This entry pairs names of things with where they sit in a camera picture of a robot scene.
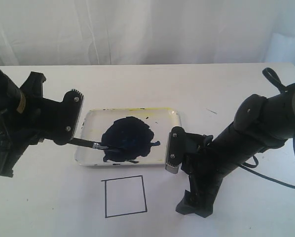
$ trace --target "blue paint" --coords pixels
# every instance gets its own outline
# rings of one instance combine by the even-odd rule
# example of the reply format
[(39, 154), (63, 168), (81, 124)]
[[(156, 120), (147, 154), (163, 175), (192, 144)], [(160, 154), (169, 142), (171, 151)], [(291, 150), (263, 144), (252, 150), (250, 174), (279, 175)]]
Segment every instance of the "blue paint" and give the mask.
[(103, 146), (117, 147), (123, 152), (116, 153), (104, 151), (104, 162), (112, 160), (115, 162), (132, 162), (137, 157), (146, 157), (151, 147), (159, 146), (159, 141), (152, 143), (154, 133), (149, 126), (136, 117), (125, 117), (116, 120), (113, 125), (102, 136), (101, 144)]

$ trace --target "black square outline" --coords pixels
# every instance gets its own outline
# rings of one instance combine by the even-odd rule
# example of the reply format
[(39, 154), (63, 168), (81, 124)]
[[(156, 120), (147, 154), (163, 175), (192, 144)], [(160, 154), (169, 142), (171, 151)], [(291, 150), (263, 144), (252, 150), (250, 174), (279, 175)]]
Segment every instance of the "black square outline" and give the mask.
[[(142, 180), (144, 204), (145, 204), (146, 209), (144, 211), (130, 212), (130, 213), (125, 213), (125, 214), (118, 214), (118, 215), (108, 216), (107, 215), (107, 181), (118, 180), (118, 179), (137, 178), (137, 177), (141, 177), (141, 180)], [(148, 211), (147, 198), (146, 198), (146, 192), (145, 192), (145, 189), (144, 189), (144, 182), (143, 182), (143, 176), (142, 175), (129, 176), (129, 177), (123, 177), (123, 178), (116, 178), (116, 179), (106, 179), (106, 180), (102, 180), (102, 182), (105, 182), (105, 218), (116, 217), (116, 216), (126, 216), (126, 215), (132, 215), (132, 214), (139, 214), (139, 213), (144, 213), (144, 212)]]

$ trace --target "white curtain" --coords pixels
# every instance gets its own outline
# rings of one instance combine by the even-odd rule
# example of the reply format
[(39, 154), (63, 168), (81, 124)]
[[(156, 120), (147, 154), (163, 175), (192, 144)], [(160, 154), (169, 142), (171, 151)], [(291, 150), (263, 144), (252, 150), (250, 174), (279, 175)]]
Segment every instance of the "white curtain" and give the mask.
[(295, 0), (0, 0), (0, 65), (295, 64)]

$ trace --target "tabletop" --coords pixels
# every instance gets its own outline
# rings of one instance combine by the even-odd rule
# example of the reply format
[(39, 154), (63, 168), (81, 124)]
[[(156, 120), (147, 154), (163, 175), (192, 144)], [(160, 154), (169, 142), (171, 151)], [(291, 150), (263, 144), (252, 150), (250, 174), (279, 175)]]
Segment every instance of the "tabletop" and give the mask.
[[(283, 84), (295, 82), (290, 63), (0, 68), (18, 86), (30, 71), (44, 73), (48, 99), (61, 101), (72, 88), (81, 91), (84, 104), (77, 137), (90, 109), (141, 107), (171, 107), (179, 112), (186, 132), (216, 137), (251, 94), (278, 94), (261, 73), (266, 67), (273, 68)], [(181, 170), (174, 175), (163, 165), (84, 167), (74, 160), (75, 150), (52, 141), (30, 146), (15, 165), (14, 177), (0, 177), (0, 236), (295, 236), (295, 190), (240, 168), (224, 178), (211, 216), (183, 216), (175, 211), (189, 189), (188, 176)], [(291, 141), (257, 157), (256, 171), (295, 184)], [(144, 181), (147, 211), (105, 218), (105, 183), (124, 184), (101, 181), (128, 176)], [(110, 190), (109, 208), (123, 207), (116, 200), (126, 190)], [(130, 192), (136, 197), (134, 189)]]

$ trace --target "white tray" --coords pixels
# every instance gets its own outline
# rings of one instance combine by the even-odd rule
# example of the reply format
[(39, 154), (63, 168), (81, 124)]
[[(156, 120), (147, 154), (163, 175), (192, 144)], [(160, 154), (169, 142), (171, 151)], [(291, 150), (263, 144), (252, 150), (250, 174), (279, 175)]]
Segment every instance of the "white tray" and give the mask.
[(170, 108), (90, 110), (84, 120), (81, 138), (101, 142), (103, 134), (113, 125), (113, 123), (116, 120), (126, 117), (140, 119), (147, 124), (149, 129), (154, 133), (151, 143), (155, 146), (150, 148), (150, 153), (145, 151), (143, 152), (143, 156), (145, 157), (138, 156), (136, 159), (130, 161), (116, 162), (108, 159), (104, 162), (104, 151), (77, 147), (75, 160), (80, 165), (87, 166), (164, 164), (168, 135), (173, 127), (181, 126), (178, 113)]

